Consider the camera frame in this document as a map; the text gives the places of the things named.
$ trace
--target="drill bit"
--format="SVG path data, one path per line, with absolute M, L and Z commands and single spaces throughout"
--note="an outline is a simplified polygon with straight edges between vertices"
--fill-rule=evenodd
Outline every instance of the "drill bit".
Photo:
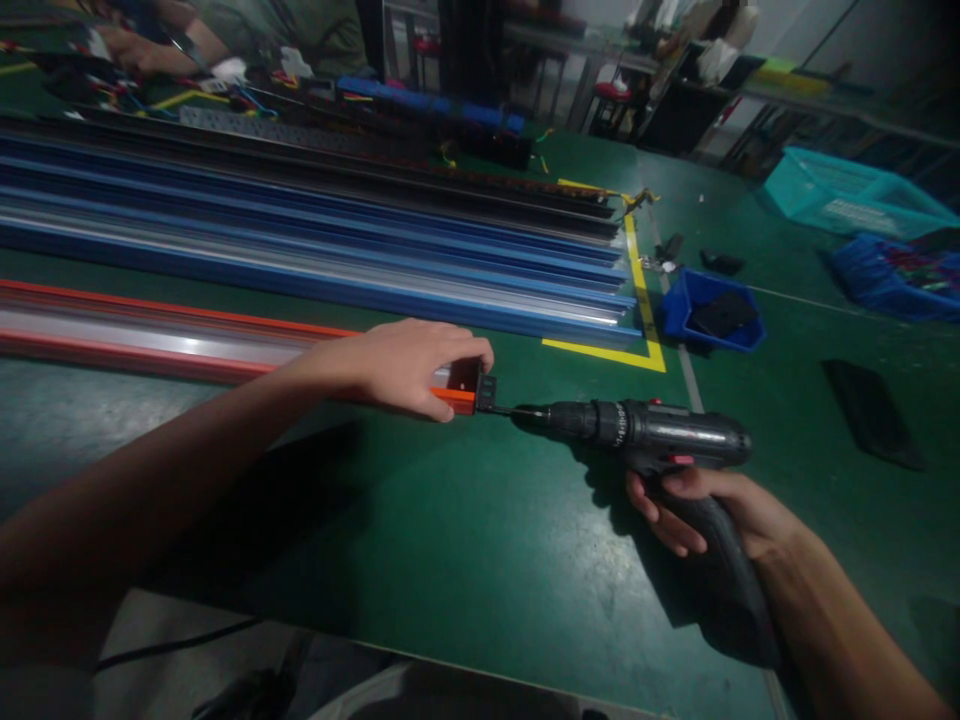
M 489 412 L 495 413 L 497 415 L 506 415 L 508 417 L 513 415 L 528 415 L 530 417 L 536 418 L 545 418 L 547 414 L 541 410 L 524 410 L 522 408 L 505 408 L 494 405 L 490 408 Z

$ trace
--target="black drill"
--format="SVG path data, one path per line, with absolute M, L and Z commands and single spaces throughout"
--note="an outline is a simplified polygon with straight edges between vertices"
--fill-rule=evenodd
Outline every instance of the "black drill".
M 712 497 L 682 500 L 660 480 L 691 465 L 720 469 L 750 457 L 750 435 L 732 418 L 695 413 L 658 400 L 557 402 L 490 408 L 521 426 L 542 428 L 607 447 L 646 481 L 648 494 L 699 532 L 708 550 L 683 566 L 700 610 L 704 638 L 720 652 L 761 667 L 776 667 L 780 653 L 766 599 L 740 536 Z

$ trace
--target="blue plastic bin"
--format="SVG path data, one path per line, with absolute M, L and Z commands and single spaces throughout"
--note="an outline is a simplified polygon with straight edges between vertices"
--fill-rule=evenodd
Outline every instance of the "blue plastic bin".
M 759 315 L 755 320 L 725 338 L 705 335 L 687 326 L 694 308 L 713 302 L 728 290 L 734 290 L 742 295 L 750 305 L 756 308 L 757 312 L 760 312 L 757 301 L 748 287 L 684 268 L 680 271 L 676 284 L 663 298 L 660 310 L 663 313 L 664 332 L 679 340 L 693 340 L 744 353 L 753 352 L 767 336 Z
M 960 297 L 927 292 L 908 285 L 890 263 L 887 251 L 913 250 L 876 235 L 859 235 L 837 250 L 833 267 L 851 297 L 864 307 L 903 320 L 960 322 Z M 948 253 L 944 267 L 960 271 L 960 253 Z
M 960 218 L 894 173 L 785 148 L 764 189 L 795 222 L 841 235 L 869 232 L 913 240 Z

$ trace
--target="wristwatch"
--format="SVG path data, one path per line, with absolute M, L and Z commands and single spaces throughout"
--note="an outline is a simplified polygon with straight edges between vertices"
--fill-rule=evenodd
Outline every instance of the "wristwatch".
M 210 66 L 207 65 L 207 61 L 204 60 L 203 55 L 200 54 L 200 49 L 185 32 L 171 33 L 170 42 L 173 43 L 173 46 L 177 50 L 193 60 L 197 64 L 197 67 L 200 68 L 200 72 L 204 75 L 210 74 Z

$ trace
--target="yellow floor marking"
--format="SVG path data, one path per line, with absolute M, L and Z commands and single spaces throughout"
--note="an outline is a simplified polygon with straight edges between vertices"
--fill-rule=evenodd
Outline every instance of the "yellow floor marking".
M 19 65 L 7 65 L 6 67 L 0 67 L 0 75 L 13 75 L 16 72 L 23 72 L 24 70 L 36 70 L 37 66 L 33 63 L 20 63 Z
M 560 180 L 560 184 L 588 187 L 567 180 Z M 637 293 L 640 318 L 643 320 L 643 332 L 647 339 L 647 356 L 634 355 L 633 353 L 623 352 L 622 350 L 607 350 L 606 348 L 591 347 L 590 345 L 578 345 L 560 340 L 547 340 L 546 338 L 544 338 L 543 344 L 549 347 L 560 348 L 561 350 L 569 350 L 570 352 L 592 355 L 593 357 L 603 358 L 604 360 L 612 360 L 613 362 L 632 365 L 645 370 L 666 372 L 667 365 L 663 359 L 663 348 L 660 347 L 657 327 L 653 321 L 653 308 L 650 306 L 650 296 L 647 294 L 647 280 L 646 277 L 644 277 L 643 265 L 640 262 L 640 251 L 637 249 L 637 228 L 632 215 L 627 215 L 623 219 L 623 227 L 627 235 L 627 255 L 630 259 L 630 272 L 633 275 L 633 286 Z

